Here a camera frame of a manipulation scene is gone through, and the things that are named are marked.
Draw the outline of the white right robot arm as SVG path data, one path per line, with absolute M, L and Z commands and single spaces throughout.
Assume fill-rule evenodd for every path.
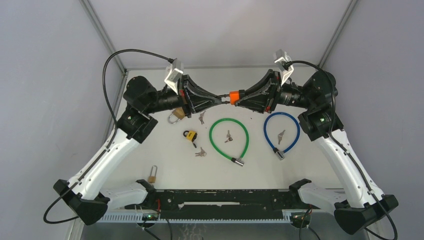
M 295 208 L 309 204 L 332 214 L 350 235 L 386 217 L 398 206 L 372 180 L 355 154 L 344 126 L 334 111 L 338 92 L 332 74 L 316 71 L 304 85 L 282 83 L 279 72 L 269 70 L 255 85 L 232 91 L 230 103 L 258 113 L 271 113 L 277 105 L 302 108 L 299 126 L 326 156 L 343 193 L 319 187 L 309 179 L 289 186 L 289 203 Z

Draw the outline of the yellow tag padlock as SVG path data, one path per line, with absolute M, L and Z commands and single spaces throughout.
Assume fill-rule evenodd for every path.
M 198 136 L 198 133 L 196 132 L 196 131 L 194 131 L 194 130 L 185 130 L 184 132 L 183 132 L 183 136 L 188 140 L 188 141 L 190 141 L 192 144 L 193 144 L 193 146 L 195 147 L 195 148 L 197 148 L 197 145 L 196 145 L 196 143 L 195 143 L 195 140 L 197 139 L 197 136 Z

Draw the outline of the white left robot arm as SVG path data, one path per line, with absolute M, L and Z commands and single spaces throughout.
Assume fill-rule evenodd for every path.
M 115 189 L 103 188 L 122 160 L 141 145 L 158 124 L 151 116 L 153 113 L 183 108 L 189 116 L 223 103 L 223 95 L 199 87 L 189 75 L 183 75 L 178 85 L 177 91 L 158 91 L 143 76 L 129 80 L 123 94 L 126 109 L 104 145 L 77 174 L 54 184 L 54 190 L 85 225 L 96 223 L 109 210 L 136 204 L 149 209 L 155 205 L 157 196 L 145 180 Z

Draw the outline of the orange black padlock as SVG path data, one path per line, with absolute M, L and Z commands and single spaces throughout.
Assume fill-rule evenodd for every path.
M 222 104 L 230 104 L 235 106 L 241 98 L 246 95 L 244 89 L 230 91 L 228 94 L 218 95 L 217 98 L 221 101 Z

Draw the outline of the blue lock silver keys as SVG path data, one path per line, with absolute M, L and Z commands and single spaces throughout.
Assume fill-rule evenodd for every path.
M 283 136 L 284 136 L 284 134 L 285 134 L 285 131 L 286 131 L 286 130 L 283 130 L 282 132 L 280 132 L 280 133 L 277 135 L 277 139 L 278 139 L 278 144 L 279 144 L 279 145 L 281 144 L 281 141 L 282 141 L 282 139 L 283 139 Z

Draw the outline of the blue cable lock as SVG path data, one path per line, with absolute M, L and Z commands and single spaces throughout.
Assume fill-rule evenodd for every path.
M 287 148 L 285 148 L 283 150 L 279 150 L 277 147 L 275 147 L 273 145 L 273 143 L 271 142 L 271 140 L 269 138 L 268 132 L 267 132 L 268 123 L 269 123 L 270 119 L 272 117 L 275 117 L 275 116 L 285 116 L 285 117 L 288 117 L 288 118 L 290 118 L 294 122 L 294 124 L 296 126 L 296 136 L 295 136 L 293 142 Z M 282 161 L 282 160 L 285 159 L 285 154 L 287 152 L 289 152 L 297 144 L 297 142 L 299 141 L 299 138 L 300 138 L 300 135 L 301 135 L 301 127 L 300 127 L 299 122 L 291 114 L 286 113 L 286 112 L 274 112 L 274 113 L 270 114 L 265 119 L 265 121 L 263 123 L 263 134 L 264 134 L 264 137 L 265 137 L 266 142 L 271 147 L 271 149 L 274 152 L 274 154 L 278 157 L 278 159 L 280 161 Z

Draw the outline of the brass padlock silver keys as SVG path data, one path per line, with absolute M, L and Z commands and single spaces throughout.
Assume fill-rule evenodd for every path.
M 207 155 L 207 153 L 202 147 L 200 147 L 200 152 L 195 153 L 196 157 L 205 157 L 206 155 Z

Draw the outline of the green lock silver keys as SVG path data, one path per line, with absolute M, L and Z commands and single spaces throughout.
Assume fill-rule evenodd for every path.
M 233 141 L 233 138 L 232 138 L 229 130 L 227 131 L 226 138 L 227 139 L 226 139 L 225 143 Z

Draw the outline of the large brass padlock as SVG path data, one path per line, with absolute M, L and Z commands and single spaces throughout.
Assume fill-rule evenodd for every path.
M 167 121 L 169 124 L 176 124 L 180 120 L 186 117 L 184 109 L 182 107 L 174 109 L 171 114 L 168 116 Z

